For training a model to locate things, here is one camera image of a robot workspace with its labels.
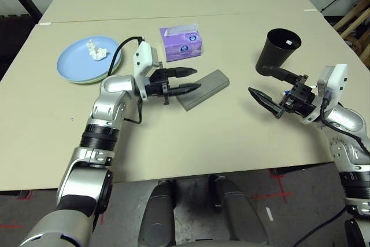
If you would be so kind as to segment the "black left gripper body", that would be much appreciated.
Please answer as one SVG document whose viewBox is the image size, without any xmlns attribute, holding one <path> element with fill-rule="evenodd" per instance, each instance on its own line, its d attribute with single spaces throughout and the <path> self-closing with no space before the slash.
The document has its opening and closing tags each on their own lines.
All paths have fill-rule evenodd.
<svg viewBox="0 0 370 247">
<path fill-rule="evenodd" d="M 146 85 L 148 97 L 164 97 L 164 105 L 169 105 L 169 73 L 167 69 L 156 69 L 149 77 L 149 84 Z"/>
</svg>

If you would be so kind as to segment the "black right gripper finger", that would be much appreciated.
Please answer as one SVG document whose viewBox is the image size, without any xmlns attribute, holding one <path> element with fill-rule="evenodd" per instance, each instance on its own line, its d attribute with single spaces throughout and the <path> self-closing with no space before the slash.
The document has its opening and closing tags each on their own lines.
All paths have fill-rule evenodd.
<svg viewBox="0 0 370 247">
<path fill-rule="evenodd" d="M 251 87 L 248 88 L 248 92 L 262 107 L 270 111 L 275 117 L 282 117 L 284 109 L 275 103 L 270 96 Z"/>
<path fill-rule="evenodd" d="M 272 76 L 280 81 L 284 81 L 289 84 L 296 84 L 297 82 L 304 84 L 308 78 L 307 75 L 296 75 L 280 67 L 263 66 L 262 69 L 268 76 Z"/>
</svg>

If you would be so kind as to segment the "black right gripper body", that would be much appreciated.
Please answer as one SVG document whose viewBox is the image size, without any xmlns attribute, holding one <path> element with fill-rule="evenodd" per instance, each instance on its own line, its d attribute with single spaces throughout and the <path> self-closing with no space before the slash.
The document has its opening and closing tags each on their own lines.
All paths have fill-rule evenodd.
<svg viewBox="0 0 370 247">
<path fill-rule="evenodd" d="M 312 104 L 314 98 L 312 88 L 301 82 L 296 82 L 289 93 L 283 97 L 280 106 L 288 113 L 310 114 L 315 108 Z"/>
</svg>

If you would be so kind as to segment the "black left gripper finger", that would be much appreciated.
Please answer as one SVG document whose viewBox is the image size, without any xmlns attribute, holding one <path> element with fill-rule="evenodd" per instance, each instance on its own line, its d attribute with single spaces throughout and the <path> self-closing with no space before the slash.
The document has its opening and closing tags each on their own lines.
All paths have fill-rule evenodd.
<svg viewBox="0 0 370 247">
<path fill-rule="evenodd" d="M 176 67 L 167 69 L 168 78 L 183 78 L 192 74 L 197 73 L 196 69 L 188 67 Z"/>
<path fill-rule="evenodd" d="M 169 89 L 169 95 L 183 95 L 188 94 L 201 86 L 199 83 L 187 83 L 181 84 L 178 87 L 171 87 Z"/>
</svg>

